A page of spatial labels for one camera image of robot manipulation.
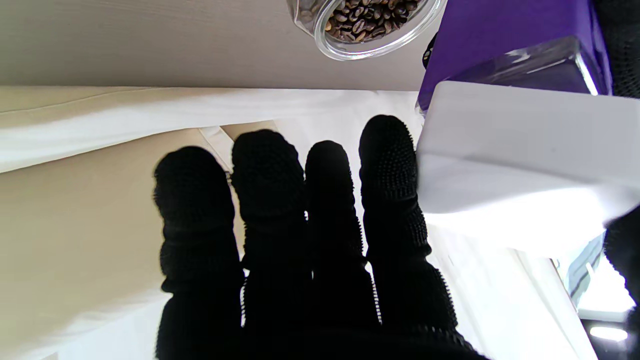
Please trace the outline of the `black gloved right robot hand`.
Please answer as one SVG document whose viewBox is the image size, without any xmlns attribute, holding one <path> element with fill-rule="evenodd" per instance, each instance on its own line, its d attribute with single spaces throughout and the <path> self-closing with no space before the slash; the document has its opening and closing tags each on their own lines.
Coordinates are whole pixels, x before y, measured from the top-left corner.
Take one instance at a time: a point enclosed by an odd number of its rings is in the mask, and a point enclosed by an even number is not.
<svg viewBox="0 0 640 360">
<path fill-rule="evenodd" d="M 482 360 L 427 261 L 413 139 L 377 115 L 348 156 L 321 141 L 301 166 L 278 132 L 241 134 L 228 176 L 199 146 L 154 170 L 159 264 L 171 294 L 158 360 Z"/>
</svg>

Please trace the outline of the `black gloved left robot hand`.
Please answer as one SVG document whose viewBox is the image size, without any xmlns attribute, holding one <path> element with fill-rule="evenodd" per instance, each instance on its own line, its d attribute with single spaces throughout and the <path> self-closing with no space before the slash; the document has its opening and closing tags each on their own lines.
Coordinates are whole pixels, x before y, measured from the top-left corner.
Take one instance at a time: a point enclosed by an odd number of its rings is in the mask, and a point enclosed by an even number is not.
<svg viewBox="0 0 640 360">
<path fill-rule="evenodd" d="M 613 95 L 640 98 L 640 2 L 594 0 L 612 75 Z"/>
</svg>

